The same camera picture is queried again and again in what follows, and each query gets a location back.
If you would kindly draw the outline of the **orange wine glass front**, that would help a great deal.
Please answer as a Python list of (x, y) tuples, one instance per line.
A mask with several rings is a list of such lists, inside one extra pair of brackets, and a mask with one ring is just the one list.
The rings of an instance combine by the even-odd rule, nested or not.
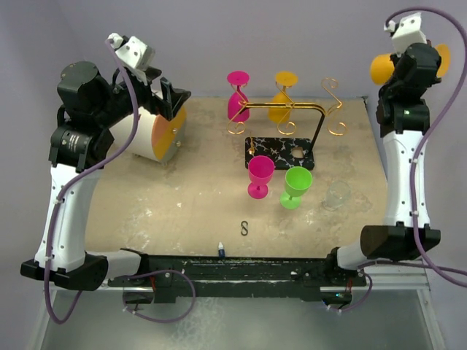
[[(437, 72), (437, 77), (442, 78), (448, 72), (451, 61), (451, 53), (449, 47), (446, 44), (436, 45), (435, 49), (441, 57), (441, 65)], [(391, 61), (390, 56), (390, 53), (378, 55), (371, 62), (369, 74), (372, 82), (375, 85), (385, 84), (392, 76), (394, 71), (394, 64)]]

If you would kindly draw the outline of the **pink wine glass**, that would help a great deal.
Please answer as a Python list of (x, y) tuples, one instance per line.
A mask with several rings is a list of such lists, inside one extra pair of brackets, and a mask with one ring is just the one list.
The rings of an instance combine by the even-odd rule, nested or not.
[(250, 118), (250, 111), (243, 109), (242, 102), (248, 102), (247, 96), (242, 92), (244, 87), (250, 80), (250, 76), (245, 71), (232, 71), (227, 76), (227, 81), (233, 88), (234, 92), (228, 101), (228, 119), (235, 123), (246, 122)]
[(260, 200), (268, 195), (268, 183), (271, 181), (275, 170), (274, 161), (264, 155), (252, 158), (248, 164), (250, 184), (247, 192), (250, 197)]

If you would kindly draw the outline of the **clear glass cup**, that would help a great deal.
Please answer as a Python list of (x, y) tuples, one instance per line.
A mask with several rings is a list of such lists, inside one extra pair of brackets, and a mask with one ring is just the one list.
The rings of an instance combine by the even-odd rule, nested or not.
[(342, 207), (351, 195), (350, 186), (344, 181), (332, 182), (325, 194), (323, 207), (329, 211), (335, 211)]

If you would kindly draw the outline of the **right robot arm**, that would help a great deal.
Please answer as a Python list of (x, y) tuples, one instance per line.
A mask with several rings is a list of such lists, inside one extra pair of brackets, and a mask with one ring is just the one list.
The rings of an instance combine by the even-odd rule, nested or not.
[(350, 270), (372, 260), (415, 260), (420, 250), (440, 243), (440, 230), (431, 227), (425, 203), (424, 157), (421, 145), (430, 128), (430, 111), (422, 95), (440, 83), (441, 56), (430, 44), (409, 45), (388, 56), (389, 78), (383, 79), (376, 111), (387, 158), (387, 204), (381, 225), (366, 225), (359, 239), (332, 250), (334, 261), (325, 279), (341, 285)]

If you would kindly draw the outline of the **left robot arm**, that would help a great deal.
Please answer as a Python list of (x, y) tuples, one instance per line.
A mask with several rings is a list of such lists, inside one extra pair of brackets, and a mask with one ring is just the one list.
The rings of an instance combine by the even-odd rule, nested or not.
[(181, 118), (188, 90), (174, 88), (161, 70), (148, 67), (138, 80), (124, 69), (121, 83), (108, 83), (94, 63), (80, 61), (61, 72), (62, 100), (58, 127), (50, 138), (51, 194), (47, 224), (34, 258), (20, 273), (68, 290), (93, 291), (106, 279), (125, 276), (134, 286), (150, 278), (146, 254), (132, 249), (86, 252), (85, 231), (90, 202), (114, 138), (110, 128), (140, 107), (165, 122)]

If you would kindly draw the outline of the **pink wine glass on table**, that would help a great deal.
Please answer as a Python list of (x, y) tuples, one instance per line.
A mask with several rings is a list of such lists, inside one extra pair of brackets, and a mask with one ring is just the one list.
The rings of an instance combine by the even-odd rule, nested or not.
[(260, 200), (268, 195), (268, 183), (271, 181), (275, 170), (274, 161), (264, 155), (252, 158), (248, 164), (250, 184), (247, 192), (250, 197)]

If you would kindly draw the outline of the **black marble rack base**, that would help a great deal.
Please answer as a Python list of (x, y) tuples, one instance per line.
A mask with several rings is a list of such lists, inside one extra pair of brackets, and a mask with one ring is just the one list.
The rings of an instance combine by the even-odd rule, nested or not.
[(315, 166), (313, 142), (307, 138), (251, 137), (244, 140), (245, 168), (255, 156), (266, 156), (276, 170), (301, 166), (312, 171)]

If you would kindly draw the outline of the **green wine glass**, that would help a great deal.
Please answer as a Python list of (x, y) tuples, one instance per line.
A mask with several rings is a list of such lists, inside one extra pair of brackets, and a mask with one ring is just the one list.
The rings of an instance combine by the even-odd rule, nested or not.
[(279, 199), (281, 205), (286, 209), (297, 209), (312, 182), (313, 177), (308, 169), (301, 166), (289, 168), (285, 173), (285, 190)]

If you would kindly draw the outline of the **white round drawer box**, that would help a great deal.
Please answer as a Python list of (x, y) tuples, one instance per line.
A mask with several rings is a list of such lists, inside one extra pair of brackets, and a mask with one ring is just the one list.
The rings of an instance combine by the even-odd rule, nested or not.
[(186, 119), (184, 106), (171, 121), (140, 107), (136, 135), (127, 150), (159, 163), (169, 162), (183, 143)]

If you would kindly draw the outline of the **black S hook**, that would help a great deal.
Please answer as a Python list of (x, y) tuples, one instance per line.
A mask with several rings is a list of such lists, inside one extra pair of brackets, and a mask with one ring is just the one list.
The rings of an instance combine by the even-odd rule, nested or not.
[(246, 220), (242, 220), (241, 224), (240, 224), (240, 227), (241, 227), (241, 230), (240, 230), (241, 235), (242, 236), (247, 236), (248, 233), (249, 233), (248, 222)]

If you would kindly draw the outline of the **small white dropper bottle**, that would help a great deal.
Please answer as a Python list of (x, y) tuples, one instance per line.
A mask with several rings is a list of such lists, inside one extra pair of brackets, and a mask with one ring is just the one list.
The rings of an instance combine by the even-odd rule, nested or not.
[(225, 257), (225, 248), (224, 248), (224, 246), (223, 246), (223, 244), (221, 242), (218, 244), (217, 250), (218, 250), (219, 258), (224, 258)]

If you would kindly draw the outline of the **aluminium frame rail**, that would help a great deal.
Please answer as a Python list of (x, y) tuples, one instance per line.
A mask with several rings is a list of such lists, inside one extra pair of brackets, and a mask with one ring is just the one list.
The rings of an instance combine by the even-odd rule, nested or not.
[(377, 264), (365, 267), (364, 272), (372, 278), (376, 290), (430, 289), (423, 268)]

